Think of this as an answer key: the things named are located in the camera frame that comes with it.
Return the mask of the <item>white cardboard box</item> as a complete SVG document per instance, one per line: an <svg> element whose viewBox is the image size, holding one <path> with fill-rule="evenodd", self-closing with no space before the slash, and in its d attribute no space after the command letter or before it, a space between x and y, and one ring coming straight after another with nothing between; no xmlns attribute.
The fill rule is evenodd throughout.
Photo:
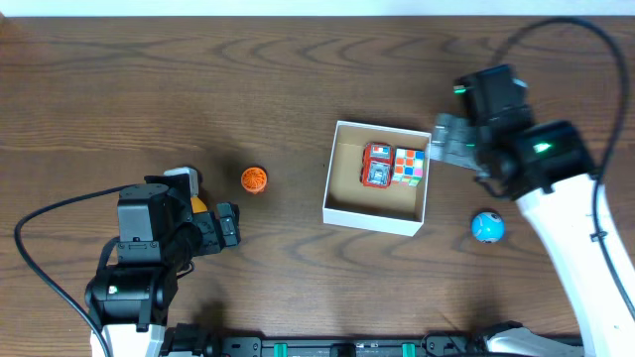
<svg viewBox="0 0 635 357"><path fill-rule="evenodd" d="M350 121L336 123L322 201L322 221L363 230L414 236L426 215L432 135L428 132ZM360 180L363 151L370 143L424 153L419 183L385 188Z"/></svg>

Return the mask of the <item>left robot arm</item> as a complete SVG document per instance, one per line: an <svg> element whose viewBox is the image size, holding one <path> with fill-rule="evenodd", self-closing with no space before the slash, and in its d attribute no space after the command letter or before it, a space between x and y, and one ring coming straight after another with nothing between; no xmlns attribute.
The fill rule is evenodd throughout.
<svg viewBox="0 0 635 357"><path fill-rule="evenodd" d="M94 356L219 356L220 340L194 324L168 325L178 282L198 256L241 241L239 208L210 210L198 197L198 173L178 168L122 189L119 237L107 243L85 291Z"/></svg>

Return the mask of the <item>red toy truck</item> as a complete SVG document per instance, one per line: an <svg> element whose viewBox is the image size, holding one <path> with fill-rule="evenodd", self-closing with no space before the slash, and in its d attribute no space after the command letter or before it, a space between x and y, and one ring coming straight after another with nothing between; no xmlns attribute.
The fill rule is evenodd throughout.
<svg viewBox="0 0 635 357"><path fill-rule="evenodd" d="M385 143L370 142L362 153L360 182L363 186L387 188L393 176L395 150Z"/></svg>

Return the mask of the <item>colourful puzzle cube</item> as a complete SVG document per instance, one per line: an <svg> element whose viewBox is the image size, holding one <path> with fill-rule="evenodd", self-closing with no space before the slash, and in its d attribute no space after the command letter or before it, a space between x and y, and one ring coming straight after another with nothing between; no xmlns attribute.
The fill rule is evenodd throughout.
<svg viewBox="0 0 635 357"><path fill-rule="evenodd" d="M397 148L391 184L417 186L424 177L425 152Z"/></svg>

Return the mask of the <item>blue toy ball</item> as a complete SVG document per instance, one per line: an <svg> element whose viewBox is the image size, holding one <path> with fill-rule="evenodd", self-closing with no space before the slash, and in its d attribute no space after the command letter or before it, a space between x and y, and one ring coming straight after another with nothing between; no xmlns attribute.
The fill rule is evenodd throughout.
<svg viewBox="0 0 635 357"><path fill-rule="evenodd" d="M498 213L483 211L473 217L471 232L479 242L496 243L504 236L505 223Z"/></svg>

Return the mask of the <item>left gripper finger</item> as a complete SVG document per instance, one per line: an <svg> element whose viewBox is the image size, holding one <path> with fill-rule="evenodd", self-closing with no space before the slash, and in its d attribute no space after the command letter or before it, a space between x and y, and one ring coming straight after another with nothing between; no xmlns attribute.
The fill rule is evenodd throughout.
<svg viewBox="0 0 635 357"><path fill-rule="evenodd" d="M220 218L219 225L225 244L239 244L241 242L238 223L234 217Z"/></svg>
<svg viewBox="0 0 635 357"><path fill-rule="evenodd" d="M230 201L220 202L216 204L218 212L218 220L231 219L234 223L239 222L239 207Z"/></svg>

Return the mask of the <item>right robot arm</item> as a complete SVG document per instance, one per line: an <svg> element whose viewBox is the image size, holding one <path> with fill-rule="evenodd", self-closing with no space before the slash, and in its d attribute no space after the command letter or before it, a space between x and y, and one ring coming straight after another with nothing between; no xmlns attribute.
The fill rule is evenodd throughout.
<svg viewBox="0 0 635 357"><path fill-rule="evenodd" d="M493 197L516 203L546 248L581 336L571 346L502 323L477 337L483 356L631 356L634 265L599 169L568 121L538 124L526 84L502 64L455 80L465 115L441 114L433 157L477 172Z"/></svg>

